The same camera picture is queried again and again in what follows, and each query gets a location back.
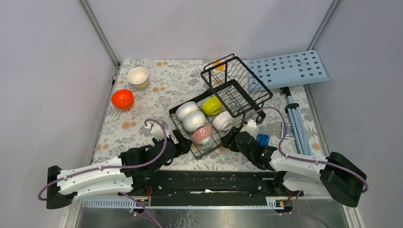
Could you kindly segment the orange bowl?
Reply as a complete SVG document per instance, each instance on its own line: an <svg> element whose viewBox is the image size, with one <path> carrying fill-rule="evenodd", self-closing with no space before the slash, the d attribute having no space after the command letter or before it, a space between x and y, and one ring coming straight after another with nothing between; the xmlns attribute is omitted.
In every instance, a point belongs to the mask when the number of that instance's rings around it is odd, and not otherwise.
<svg viewBox="0 0 403 228"><path fill-rule="evenodd" d="M135 100L133 99L128 105L122 106L122 107L117 107L117 109L123 110L123 111L130 110L134 106L134 103L135 103Z"/></svg>
<svg viewBox="0 0 403 228"><path fill-rule="evenodd" d="M122 107L128 105L134 99L133 93L128 89L121 89L111 97L111 102L115 107Z"/></svg>

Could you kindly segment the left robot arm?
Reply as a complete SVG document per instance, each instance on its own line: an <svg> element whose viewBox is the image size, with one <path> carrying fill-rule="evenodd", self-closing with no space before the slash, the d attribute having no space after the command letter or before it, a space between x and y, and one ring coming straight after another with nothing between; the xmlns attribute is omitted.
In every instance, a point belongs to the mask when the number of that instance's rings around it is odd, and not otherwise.
<svg viewBox="0 0 403 228"><path fill-rule="evenodd" d="M178 130L167 140L153 140L153 145L130 148L105 162L78 169L48 168L46 208L60 209L78 198L108 193L147 191L145 177L169 166L173 159L190 151L192 141Z"/></svg>

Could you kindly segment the black wire dish rack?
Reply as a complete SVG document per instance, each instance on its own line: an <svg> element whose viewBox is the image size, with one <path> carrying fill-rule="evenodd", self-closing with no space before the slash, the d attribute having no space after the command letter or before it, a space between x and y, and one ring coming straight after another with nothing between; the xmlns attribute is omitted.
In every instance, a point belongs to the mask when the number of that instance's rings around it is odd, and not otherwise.
<svg viewBox="0 0 403 228"><path fill-rule="evenodd" d="M213 64L217 61L225 64L223 71L213 70ZM206 91L203 93L197 92L197 96L195 95L195 97L181 102L181 104L169 110L175 127L188 139L190 139L191 133L183 128L182 122L175 116L176 110L186 102L194 101L200 109L208 98L216 96L223 105L220 113L228 111L234 118L233 127L240 130L246 125L246 118L254 111L262 108L265 102L273 97L273 93L252 72L247 64L235 54L227 55L204 66L201 71L201 79L208 87ZM252 114L249 119L254 120L259 125L265 117L266 114L263 111L259 111ZM221 147L221 138L229 133L230 130L217 131L213 127L212 142L207 146L192 143L190 152L195 159L201 159Z"/></svg>

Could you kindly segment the beige patterned bowl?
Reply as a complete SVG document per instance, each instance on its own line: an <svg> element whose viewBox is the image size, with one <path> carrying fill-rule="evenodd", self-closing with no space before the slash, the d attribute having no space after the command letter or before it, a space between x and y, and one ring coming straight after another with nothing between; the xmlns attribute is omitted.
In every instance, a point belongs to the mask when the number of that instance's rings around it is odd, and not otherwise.
<svg viewBox="0 0 403 228"><path fill-rule="evenodd" d="M133 85L140 85L148 81L149 73L144 67L135 67L131 69L127 74L127 80Z"/></svg>

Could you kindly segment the pink patterned bowl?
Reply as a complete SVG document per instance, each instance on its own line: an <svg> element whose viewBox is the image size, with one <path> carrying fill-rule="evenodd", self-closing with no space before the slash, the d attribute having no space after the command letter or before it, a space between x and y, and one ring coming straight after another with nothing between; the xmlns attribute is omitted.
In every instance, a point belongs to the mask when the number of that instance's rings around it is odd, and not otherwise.
<svg viewBox="0 0 403 228"><path fill-rule="evenodd" d="M212 142L213 127L206 125L191 135L191 140L198 145L207 146Z"/></svg>

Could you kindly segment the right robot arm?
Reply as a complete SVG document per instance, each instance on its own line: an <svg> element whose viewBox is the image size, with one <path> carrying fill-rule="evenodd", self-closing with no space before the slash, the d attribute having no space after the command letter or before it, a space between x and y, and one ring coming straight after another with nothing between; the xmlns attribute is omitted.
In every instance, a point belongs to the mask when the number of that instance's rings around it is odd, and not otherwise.
<svg viewBox="0 0 403 228"><path fill-rule="evenodd" d="M257 168L276 172L272 188L277 195L312 190L356 208L362 193L368 191L367 175L338 152L329 156L289 155L279 148L260 145L251 134L235 128L221 142L223 147L243 154Z"/></svg>

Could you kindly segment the plain beige bowl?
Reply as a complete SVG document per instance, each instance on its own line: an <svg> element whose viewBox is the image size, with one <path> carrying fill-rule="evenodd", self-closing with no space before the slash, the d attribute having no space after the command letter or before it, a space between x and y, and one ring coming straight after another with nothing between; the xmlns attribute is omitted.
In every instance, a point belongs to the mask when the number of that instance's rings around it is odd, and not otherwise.
<svg viewBox="0 0 403 228"><path fill-rule="evenodd" d="M132 84L135 90L145 90L146 88L149 87L149 85L150 85L150 79L147 79L145 82L141 84Z"/></svg>

